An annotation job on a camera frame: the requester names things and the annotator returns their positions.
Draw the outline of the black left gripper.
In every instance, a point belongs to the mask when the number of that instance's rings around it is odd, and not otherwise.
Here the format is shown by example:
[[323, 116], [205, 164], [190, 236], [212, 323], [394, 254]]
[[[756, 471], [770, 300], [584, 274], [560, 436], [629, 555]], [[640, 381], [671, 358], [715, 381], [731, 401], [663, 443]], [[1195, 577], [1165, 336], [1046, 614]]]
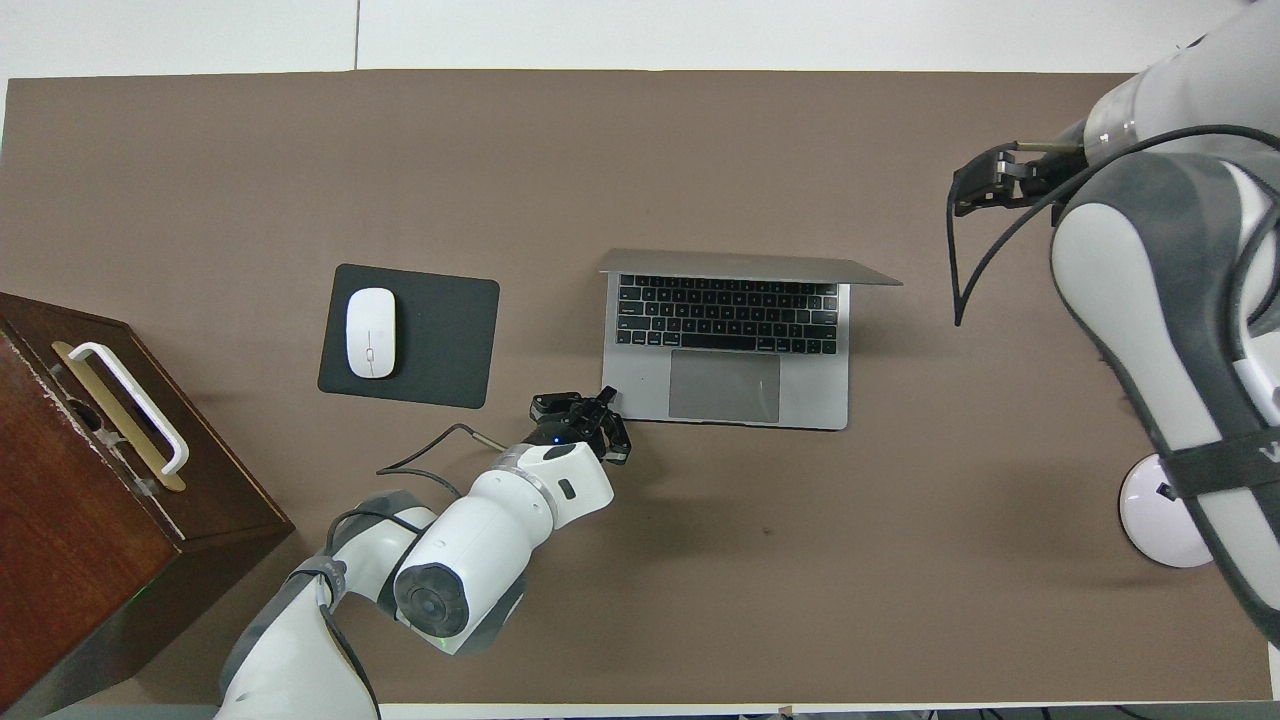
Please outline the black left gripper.
[[598, 400], [579, 392], [535, 395], [530, 404], [532, 430], [525, 442], [541, 446], [584, 442], [603, 462], [625, 465], [632, 451], [623, 418], [611, 407], [617, 389], [604, 386]]

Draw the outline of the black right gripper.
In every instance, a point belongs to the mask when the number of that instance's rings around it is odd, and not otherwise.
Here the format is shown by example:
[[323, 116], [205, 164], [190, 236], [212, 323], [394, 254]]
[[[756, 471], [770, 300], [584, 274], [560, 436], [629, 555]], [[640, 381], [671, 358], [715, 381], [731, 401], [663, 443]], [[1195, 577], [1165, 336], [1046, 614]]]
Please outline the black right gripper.
[[[978, 152], [955, 170], [952, 187], [952, 215], [965, 217], [987, 208], [1020, 208], [1018, 183], [1007, 177], [1020, 178], [1021, 165], [1014, 152], [1018, 145], [997, 145]], [[1085, 169], [1085, 151], [1051, 151], [1025, 163], [1027, 176], [1021, 179], [1023, 196], [1044, 196]]]

